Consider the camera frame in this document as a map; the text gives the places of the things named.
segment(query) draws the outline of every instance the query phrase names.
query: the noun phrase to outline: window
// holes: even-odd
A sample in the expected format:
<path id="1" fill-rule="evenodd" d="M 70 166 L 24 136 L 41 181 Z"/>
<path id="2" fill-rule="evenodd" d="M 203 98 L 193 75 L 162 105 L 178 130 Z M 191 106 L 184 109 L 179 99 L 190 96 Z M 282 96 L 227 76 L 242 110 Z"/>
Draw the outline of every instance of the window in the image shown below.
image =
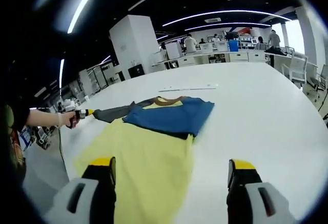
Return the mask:
<path id="1" fill-rule="evenodd" d="M 301 26 L 298 20 L 286 22 L 289 46 L 295 51 L 305 54 L 304 41 Z"/>
<path id="2" fill-rule="evenodd" d="M 274 24 L 272 25 L 272 29 L 276 31 L 276 33 L 279 35 L 280 38 L 280 47 L 285 47 L 285 42 L 284 42 L 284 38 L 283 38 L 283 34 L 282 34 L 282 28 L 281 28 L 281 24 Z"/>

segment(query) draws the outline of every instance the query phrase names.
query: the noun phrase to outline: white pillar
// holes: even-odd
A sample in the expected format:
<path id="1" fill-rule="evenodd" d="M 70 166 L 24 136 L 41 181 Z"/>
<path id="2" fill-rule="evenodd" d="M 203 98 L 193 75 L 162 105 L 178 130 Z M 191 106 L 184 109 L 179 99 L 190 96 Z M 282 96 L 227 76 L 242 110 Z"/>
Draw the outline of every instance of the white pillar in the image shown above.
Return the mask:
<path id="1" fill-rule="evenodd" d="M 282 29 L 283 41 L 285 43 L 285 46 L 289 46 L 286 23 L 281 23 L 281 29 Z"/>
<path id="2" fill-rule="evenodd" d="M 145 74 L 154 71 L 154 53 L 159 51 L 155 31 L 148 16 L 127 15 L 109 31 L 125 79 L 128 69 L 142 64 Z"/>
<path id="3" fill-rule="evenodd" d="M 317 71 L 320 73 L 326 62 L 323 42 L 326 30 L 322 27 L 320 18 L 313 8 L 298 7 L 296 14 L 303 34 L 305 54 L 310 63 L 318 66 Z"/>
<path id="4" fill-rule="evenodd" d="M 323 36 L 324 51 L 326 55 L 326 64 L 328 65 L 328 35 Z"/>

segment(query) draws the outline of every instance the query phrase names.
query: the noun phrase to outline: human hand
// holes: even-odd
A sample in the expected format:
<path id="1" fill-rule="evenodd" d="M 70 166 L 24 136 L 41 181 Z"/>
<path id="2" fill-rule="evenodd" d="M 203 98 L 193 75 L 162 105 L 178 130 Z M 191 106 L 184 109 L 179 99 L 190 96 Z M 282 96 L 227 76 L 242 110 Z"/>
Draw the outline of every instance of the human hand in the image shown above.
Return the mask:
<path id="1" fill-rule="evenodd" d="M 75 111 L 70 111 L 70 112 L 61 114 L 62 124 L 70 127 L 71 126 L 70 119 L 73 118 L 74 116 L 75 116 Z M 78 123 L 78 120 L 76 118 L 73 118 L 72 123 L 73 123 L 73 128 L 75 128 L 76 124 Z"/>

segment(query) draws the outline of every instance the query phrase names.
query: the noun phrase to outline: person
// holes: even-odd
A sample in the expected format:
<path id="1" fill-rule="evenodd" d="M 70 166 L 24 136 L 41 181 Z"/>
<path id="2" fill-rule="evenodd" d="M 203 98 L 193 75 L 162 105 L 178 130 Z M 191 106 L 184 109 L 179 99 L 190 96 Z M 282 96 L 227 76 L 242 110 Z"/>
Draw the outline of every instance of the person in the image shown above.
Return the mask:
<path id="1" fill-rule="evenodd" d="M 202 38 L 199 42 L 199 44 L 206 44 L 206 42 L 204 41 L 204 39 Z"/>
<path id="2" fill-rule="evenodd" d="M 16 170 L 18 181 L 23 183 L 26 174 L 26 163 L 19 143 L 18 132 L 23 129 L 24 125 L 32 127 L 70 126 L 70 119 L 75 115 L 75 112 L 72 111 L 61 114 L 30 110 L 24 105 L 23 100 L 18 98 L 18 95 L 11 95 L 9 97 L 5 103 L 4 112 L 6 114 L 8 127 L 8 148 L 11 162 Z"/>
<path id="3" fill-rule="evenodd" d="M 221 41 L 221 40 L 220 40 L 219 36 L 216 33 L 216 34 L 214 34 L 213 42 L 215 43 L 217 41 Z"/>
<path id="4" fill-rule="evenodd" d="M 165 43 L 160 45 L 160 55 L 163 61 L 168 60 L 168 52 L 166 51 Z"/>
<path id="5" fill-rule="evenodd" d="M 260 44 L 264 44 L 264 43 L 263 43 L 263 38 L 262 38 L 261 36 L 258 37 L 258 42 L 259 42 Z"/>
<path id="6" fill-rule="evenodd" d="M 187 53 L 193 53 L 196 51 L 197 41 L 191 37 L 191 34 L 187 34 L 187 38 L 184 40 Z"/>
<path id="7" fill-rule="evenodd" d="M 279 35 L 276 33 L 275 30 L 272 30 L 269 35 L 268 45 L 271 43 L 273 47 L 279 47 L 280 38 Z"/>
<path id="8" fill-rule="evenodd" d="M 63 106 L 62 106 L 62 103 L 59 102 L 59 103 L 58 103 L 58 112 L 59 112 L 59 113 L 62 113 L 63 111 L 64 111 L 64 108 L 63 108 Z"/>
<path id="9" fill-rule="evenodd" d="M 261 36 L 258 37 L 258 43 L 255 46 L 256 50 L 266 50 L 267 45 L 261 45 L 264 44 L 263 38 Z"/>

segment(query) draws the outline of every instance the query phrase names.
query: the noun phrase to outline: human arm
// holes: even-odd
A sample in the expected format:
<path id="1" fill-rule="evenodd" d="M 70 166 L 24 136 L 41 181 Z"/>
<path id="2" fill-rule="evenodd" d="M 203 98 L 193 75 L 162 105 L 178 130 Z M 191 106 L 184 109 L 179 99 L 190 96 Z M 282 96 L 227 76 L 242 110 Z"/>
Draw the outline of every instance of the human arm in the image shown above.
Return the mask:
<path id="1" fill-rule="evenodd" d="M 70 118 L 75 115 L 74 111 L 67 112 L 64 114 L 60 113 L 46 113 L 39 110 L 31 110 L 30 114 L 27 117 L 26 125 L 29 126 L 41 126 L 41 127 L 50 127 L 50 126 L 70 126 Z"/>

